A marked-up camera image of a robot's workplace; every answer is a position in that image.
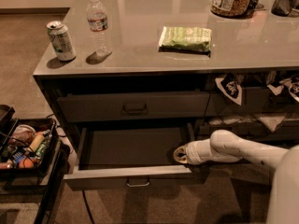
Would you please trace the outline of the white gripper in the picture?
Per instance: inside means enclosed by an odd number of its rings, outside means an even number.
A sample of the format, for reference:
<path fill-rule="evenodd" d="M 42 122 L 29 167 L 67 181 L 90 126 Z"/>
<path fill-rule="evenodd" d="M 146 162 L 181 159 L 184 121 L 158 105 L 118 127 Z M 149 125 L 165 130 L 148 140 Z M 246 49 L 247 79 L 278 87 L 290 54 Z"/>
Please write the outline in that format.
<path fill-rule="evenodd" d="M 182 164 L 199 165 L 209 161 L 211 157 L 210 140 L 192 141 L 187 145 L 177 147 L 173 154 L 186 156 L 174 156 L 176 162 Z"/>

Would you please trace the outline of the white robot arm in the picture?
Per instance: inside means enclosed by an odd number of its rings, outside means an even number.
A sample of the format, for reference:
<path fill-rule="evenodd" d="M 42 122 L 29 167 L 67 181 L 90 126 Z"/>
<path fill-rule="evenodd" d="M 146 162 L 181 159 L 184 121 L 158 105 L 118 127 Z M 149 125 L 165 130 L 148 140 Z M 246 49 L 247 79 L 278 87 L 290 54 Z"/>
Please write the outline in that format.
<path fill-rule="evenodd" d="M 191 165 L 245 159 L 269 167 L 274 177 L 266 224 L 299 224 L 299 146 L 274 147 L 217 130 L 206 140 L 191 141 L 176 148 L 173 158 Z"/>

